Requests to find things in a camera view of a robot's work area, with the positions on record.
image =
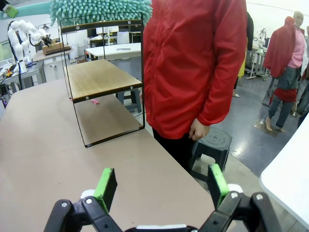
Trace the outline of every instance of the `green object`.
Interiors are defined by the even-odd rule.
[[[4,10],[4,12],[11,18],[15,18],[17,15],[18,10],[15,9],[11,5],[7,5],[7,8]]]
[[[209,165],[207,184],[214,205],[218,208],[230,190],[217,163]]]
[[[140,19],[144,25],[152,16],[151,0],[52,0],[18,7],[16,17],[49,14],[51,25],[57,20],[62,26],[71,26],[99,21]],[[0,14],[0,19],[7,19]]]
[[[94,197],[100,203],[106,213],[109,213],[112,199],[116,192],[117,181],[114,168],[106,168],[98,182]]]

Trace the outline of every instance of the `red hood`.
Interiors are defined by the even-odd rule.
[[[285,25],[274,31],[264,60],[264,67],[270,70],[270,74],[277,78],[281,76],[292,58],[295,47],[294,20],[289,17]]]

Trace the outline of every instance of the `stool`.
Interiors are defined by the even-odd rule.
[[[224,172],[227,156],[230,150],[232,136],[222,130],[211,128],[208,135],[196,141],[192,148],[192,159],[190,162],[191,176],[207,181],[207,176],[192,170],[193,165],[197,158],[202,154],[214,158],[215,162],[219,165],[222,172]]]
[[[131,105],[126,105],[127,110],[135,110],[137,109],[138,113],[141,112],[141,105],[140,105],[140,92],[138,88],[130,90],[130,95],[126,95],[125,93],[128,91],[124,92],[119,92],[116,93],[116,98],[124,104],[125,99],[131,99],[132,104]]]

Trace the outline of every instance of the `jacket sleeve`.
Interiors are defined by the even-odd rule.
[[[247,46],[245,0],[214,2],[214,51],[217,65],[209,96],[197,116],[205,126],[223,121],[228,114],[233,87],[244,62]]]

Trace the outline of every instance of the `screw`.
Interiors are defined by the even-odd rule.
[[[261,199],[263,199],[263,195],[262,195],[262,194],[257,194],[256,198],[257,198],[258,200],[261,200]]]
[[[234,199],[234,198],[237,198],[238,197],[238,194],[237,193],[235,193],[235,192],[232,192],[232,194],[231,194],[231,198],[232,199]]]

